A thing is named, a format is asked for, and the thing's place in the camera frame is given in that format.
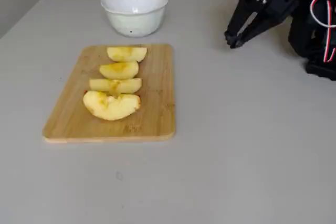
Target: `sliced apple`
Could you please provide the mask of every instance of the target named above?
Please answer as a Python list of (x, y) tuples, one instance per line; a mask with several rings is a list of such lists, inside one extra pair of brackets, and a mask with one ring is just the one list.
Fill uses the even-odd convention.
[(132, 79), (139, 72), (139, 64), (136, 61), (132, 61), (101, 65), (99, 72), (108, 79)]
[(137, 111), (140, 108), (140, 97), (135, 94), (121, 94), (114, 98), (91, 90), (84, 95), (83, 103), (92, 115), (114, 121)]
[(111, 60), (116, 62), (142, 61), (146, 54), (145, 47), (109, 47), (107, 54)]
[(110, 94), (134, 94), (142, 85), (142, 79), (108, 80), (90, 79), (90, 89), (95, 91), (109, 92)]

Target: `cable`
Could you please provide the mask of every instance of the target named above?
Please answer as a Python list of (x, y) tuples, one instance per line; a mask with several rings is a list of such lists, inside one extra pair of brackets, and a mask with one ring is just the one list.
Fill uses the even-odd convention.
[[(328, 19), (328, 25), (331, 24), (331, 3), (329, 0), (327, 0), (327, 19)], [(328, 28), (327, 30), (327, 41), (326, 41), (326, 49), (324, 50), (324, 57), (323, 62), (327, 62), (328, 53), (329, 53), (329, 47), (330, 47), (330, 36), (331, 36), (331, 29)]]
[(314, 14), (314, 5), (316, 4), (318, 0), (313, 0), (310, 4), (310, 14), (311, 16), (313, 17), (313, 19), (321, 26), (325, 27), (325, 28), (336, 28), (336, 25), (328, 25), (328, 24), (325, 24), (325, 23), (322, 23), (321, 21), (319, 21), (315, 14)]
[(327, 41), (326, 43), (326, 48), (324, 50), (324, 56), (323, 56), (323, 62), (331, 62), (336, 49), (333, 48), (332, 49), (332, 53), (331, 53), (331, 57), (329, 58), (329, 60), (327, 60), (328, 58), (328, 54), (329, 54), (329, 47), (330, 47), (330, 38), (331, 38), (331, 29), (332, 28), (336, 28), (336, 25), (332, 25), (331, 24), (331, 17), (332, 17), (332, 9), (331, 9), (331, 2), (329, 0), (327, 0), (327, 20), (328, 20), (328, 24), (322, 23), (319, 19), (316, 18), (315, 14), (314, 14), (314, 5), (316, 4), (318, 0), (313, 0), (310, 3), (310, 14), (313, 17), (313, 19), (321, 26), (327, 28)]

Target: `white wire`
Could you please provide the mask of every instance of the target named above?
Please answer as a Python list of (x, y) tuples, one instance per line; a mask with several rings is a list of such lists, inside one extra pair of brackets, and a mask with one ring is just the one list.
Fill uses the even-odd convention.
[[(328, 19), (328, 25), (330, 25), (331, 24), (331, 3), (330, 3), (329, 0), (327, 0), (327, 19)], [(330, 30), (330, 28), (328, 28), (327, 29), (326, 48), (324, 50), (323, 62), (327, 62), (329, 47), (330, 47), (330, 36), (331, 36), (331, 30)]]
[(321, 21), (319, 21), (315, 14), (314, 14), (314, 5), (315, 3), (317, 2), (317, 0), (313, 0), (310, 4), (310, 14), (311, 16), (313, 17), (313, 19), (321, 26), (325, 27), (325, 28), (336, 28), (336, 25), (328, 25), (328, 24), (325, 24), (325, 23), (322, 23)]

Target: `gray tabletop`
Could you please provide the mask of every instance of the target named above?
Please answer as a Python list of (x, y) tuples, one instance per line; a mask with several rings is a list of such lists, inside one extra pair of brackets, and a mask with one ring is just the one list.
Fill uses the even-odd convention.
[[(0, 222), (334, 224), (336, 83), (309, 76), (289, 23), (237, 50), (237, 0), (170, 0), (130, 39), (99, 0), (42, 0), (0, 40)], [(44, 142), (41, 129), (82, 48), (175, 50), (176, 136), (147, 144)]]

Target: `red wire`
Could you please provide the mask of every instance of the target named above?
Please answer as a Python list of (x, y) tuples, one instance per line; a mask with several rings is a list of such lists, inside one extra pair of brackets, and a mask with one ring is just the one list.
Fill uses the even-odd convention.
[[(328, 5), (328, 25), (331, 24), (331, 3), (329, 0), (327, 0)], [(324, 51), (324, 57), (323, 62), (327, 62), (328, 53), (329, 53), (329, 47), (330, 47), (330, 36), (331, 36), (331, 30), (328, 28), (327, 30), (327, 44), (326, 44), (326, 50)]]

